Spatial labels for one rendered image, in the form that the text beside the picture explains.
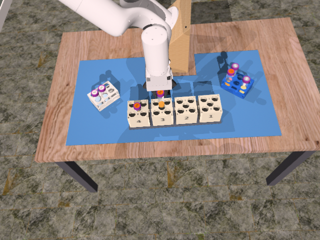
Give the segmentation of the cream tube rack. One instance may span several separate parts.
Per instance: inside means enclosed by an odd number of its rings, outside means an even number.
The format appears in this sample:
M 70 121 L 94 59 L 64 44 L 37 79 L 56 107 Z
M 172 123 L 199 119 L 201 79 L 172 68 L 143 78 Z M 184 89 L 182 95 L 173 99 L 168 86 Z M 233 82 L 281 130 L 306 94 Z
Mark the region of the cream tube rack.
M 105 82 L 102 85 L 105 84 L 109 84 L 107 85 L 106 88 L 106 92 L 107 92 L 107 97 L 102 97 L 100 91 L 99 91 L 99 95 L 101 98 L 100 102 L 96 102 L 94 97 L 91 96 L 91 92 L 87 94 L 87 96 L 89 97 L 90 101 L 93 103 L 93 105 L 99 110 L 102 111 L 104 108 L 106 108 L 107 106 L 109 106 L 110 104 L 112 104 L 114 101 L 116 101 L 117 99 L 120 98 L 119 92 L 118 90 L 110 83 L 110 82 Z M 105 101 L 107 98 L 109 98 L 109 100 Z M 100 103 L 102 103 L 102 105 L 98 106 Z

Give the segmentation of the blue tube rack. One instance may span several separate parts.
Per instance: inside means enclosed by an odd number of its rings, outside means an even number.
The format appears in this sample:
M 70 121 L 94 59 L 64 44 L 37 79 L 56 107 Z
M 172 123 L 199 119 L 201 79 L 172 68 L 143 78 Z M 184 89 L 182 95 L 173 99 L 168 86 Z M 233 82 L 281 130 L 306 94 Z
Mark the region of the blue tube rack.
M 227 75 L 226 75 L 227 76 Z M 247 95 L 247 93 L 250 91 L 250 89 L 252 88 L 253 86 L 253 83 L 254 83 L 254 80 L 253 79 L 250 79 L 251 82 L 248 83 L 248 86 L 246 89 L 242 89 L 241 88 L 241 84 L 242 84 L 242 78 L 238 77 L 238 76 L 242 76 L 244 77 L 245 75 L 237 72 L 236 73 L 236 76 L 233 76 L 232 78 L 232 81 L 228 82 L 226 81 L 226 76 L 224 77 L 224 79 L 222 80 L 222 83 L 221 83 L 221 88 L 244 99 L 245 96 Z M 229 84 L 230 86 L 226 85 L 225 83 Z M 245 93 L 241 93 L 239 92 L 239 90 L 245 92 Z

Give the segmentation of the blue bench mat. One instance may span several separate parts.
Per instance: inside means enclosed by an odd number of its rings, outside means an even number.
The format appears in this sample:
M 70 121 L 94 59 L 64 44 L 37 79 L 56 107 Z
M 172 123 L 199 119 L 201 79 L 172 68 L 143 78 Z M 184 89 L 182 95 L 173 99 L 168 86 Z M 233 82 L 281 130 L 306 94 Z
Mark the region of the blue bench mat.
M 128 101 L 158 99 L 143 88 L 145 57 L 79 61 L 66 146 L 282 136 L 258 50 L 194 54 L 196 75 L 173 76 L 166 98 L 218 95 L 218 124 L 129 130 Z M 254 83 L 244 99 L 221 88 L 232 64 Z M 109 81 L 120 98 L 99 111 L 88 94 Z

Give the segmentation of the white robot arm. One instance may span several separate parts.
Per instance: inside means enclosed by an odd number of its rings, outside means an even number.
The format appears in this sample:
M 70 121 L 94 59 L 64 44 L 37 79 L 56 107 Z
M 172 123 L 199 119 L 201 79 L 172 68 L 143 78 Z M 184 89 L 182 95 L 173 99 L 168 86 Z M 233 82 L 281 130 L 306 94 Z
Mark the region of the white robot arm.
M 178 19 L 175 6 L 166 9 L 156 0 L 59 0 L 77 14 L 111 36 L 121 36 L 129 27 L 144 30 L 141 34 L 148 91 L 172 90 L 167 80 L 170 64 L 169 44 Z

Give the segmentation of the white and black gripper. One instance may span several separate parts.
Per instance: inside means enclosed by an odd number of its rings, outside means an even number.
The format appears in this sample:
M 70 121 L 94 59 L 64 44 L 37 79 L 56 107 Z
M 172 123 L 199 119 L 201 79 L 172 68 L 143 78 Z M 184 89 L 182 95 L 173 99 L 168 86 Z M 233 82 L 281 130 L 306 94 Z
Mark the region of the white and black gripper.
M 175 87 L 177 84 L 176 82 L 172 79 L 172 72 L 171 72 L 171 68 L 170 68 L 170 65 L 168 65 L 168 71 L 167 71 L 167 80 L 171 80 L 171 84 L 172 84 L 172 87 Z M 144 89 L 147 89 L 147 83 L 146 82 L 150 82 L 151 79 L 150 79 L 150 74 L 147 72 L 147 69 L 145 69 L 145 78 L 146 78 L 146 81 L 145 83 L 143 84 L 143 88 Z M 164 90 L 164 97 L 166 97 L 166 95 L 168 95 L 168 91 L 169 90 Z M 151 91 L 153 93 L 153 96 L 155 96 L 155 99 L 157 98 L 157 91 Z

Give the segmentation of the beige bucket adapter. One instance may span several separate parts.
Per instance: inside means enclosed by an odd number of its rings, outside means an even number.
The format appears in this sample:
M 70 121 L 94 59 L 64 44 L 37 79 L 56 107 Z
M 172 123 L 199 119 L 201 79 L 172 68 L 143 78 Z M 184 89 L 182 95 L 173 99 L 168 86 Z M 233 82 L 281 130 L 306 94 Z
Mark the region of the beige bucket adapter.
M 174 98 L 176 125 L 197 123 L 196 96 Z
M 140 103 L 141 110 L 136 112 L 133 105 Z M 150 106 L 148 99 L 127 101 L 127 120 L 130 128 L 150 127 Z
M 223 113 L 220 95 L 199 95 L 197 111 L 199 123 L 220 122 Z
M 153 126 L 173 125 L 172 98 L 164 98 L 164 107 L 159 107 L 158 99 L 151 99 L 151 117 Z

